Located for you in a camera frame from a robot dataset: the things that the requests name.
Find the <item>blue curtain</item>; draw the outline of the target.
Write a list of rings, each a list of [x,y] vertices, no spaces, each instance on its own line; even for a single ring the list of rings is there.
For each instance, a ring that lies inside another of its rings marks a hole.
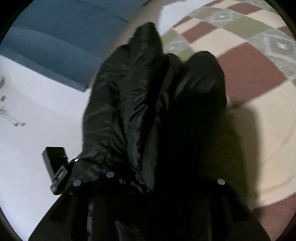
[[[33,1],[1,43],[1,55],[79,91],[145,1]]]

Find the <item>wall hook rack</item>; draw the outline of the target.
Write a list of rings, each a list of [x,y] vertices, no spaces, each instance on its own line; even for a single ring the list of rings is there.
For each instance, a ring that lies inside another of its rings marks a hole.
[[[24,127],[26,125],[25,122],[19,121],[17,118],[13,117],[10,112],[10,105],[6,103],[7,96],[5,94],[1,94],[1,118],[11,123],[14,127]]]

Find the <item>checkered patchwork bed cover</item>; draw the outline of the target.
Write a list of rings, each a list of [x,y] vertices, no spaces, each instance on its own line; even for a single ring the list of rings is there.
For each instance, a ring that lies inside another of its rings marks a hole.
[[[162,36],[187,60],[211,52],[226,79],[228,111],[216,174],[261,220],[295,204],[295,1],[212,1]]]

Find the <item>black puffer hooded jacket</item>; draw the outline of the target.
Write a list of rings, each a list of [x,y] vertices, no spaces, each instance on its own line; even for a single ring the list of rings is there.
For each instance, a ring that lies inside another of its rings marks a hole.
[[[102,64],[83,117],[72,180],[93,205],[92,240],[207,237],[209,155],[226,108],[225,75],[202,51],[163,52],[153,23]]]

